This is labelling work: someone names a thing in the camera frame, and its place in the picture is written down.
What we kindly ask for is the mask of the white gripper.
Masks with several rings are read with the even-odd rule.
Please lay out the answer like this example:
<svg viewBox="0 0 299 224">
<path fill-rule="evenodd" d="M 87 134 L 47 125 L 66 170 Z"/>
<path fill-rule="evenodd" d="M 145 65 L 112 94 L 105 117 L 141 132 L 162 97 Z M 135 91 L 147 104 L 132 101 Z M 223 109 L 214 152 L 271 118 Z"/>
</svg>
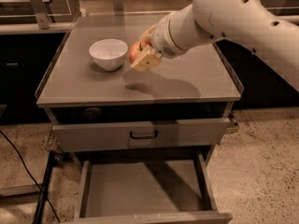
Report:
<svg viewBox="0 0 299 224">
<path fill-rule="evenodd" d="M 162 57 L 174 59 L 186 53 L 186 50 L 179 48 L 172 39 L 170 21 L 173 15 L 174 12 L 160 19 L 157 25 L 153 24 L 139 37 L 140 41 L 151 43 L 153 48 L 146 46 L 141 51 L 141 54 L 131 64 L 134 70 L 147 71 L 159 65 Z"/>
</svg>

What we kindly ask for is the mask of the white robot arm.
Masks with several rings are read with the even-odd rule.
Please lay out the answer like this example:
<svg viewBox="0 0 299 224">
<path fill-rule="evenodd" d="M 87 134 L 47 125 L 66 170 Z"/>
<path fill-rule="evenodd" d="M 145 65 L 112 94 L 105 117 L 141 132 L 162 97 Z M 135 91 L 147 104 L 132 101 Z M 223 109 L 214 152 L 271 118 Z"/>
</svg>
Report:
<svg viewBox="0 0 299 224">
<path fill-rule="evenodd" d="M 142 37 L 149 44 L 131 64 L 136 71 L 226 39 L 251 51 L 299 91 L 299 27 L 267 11 L 259 0 L 192 0 Z"/>
</svg>

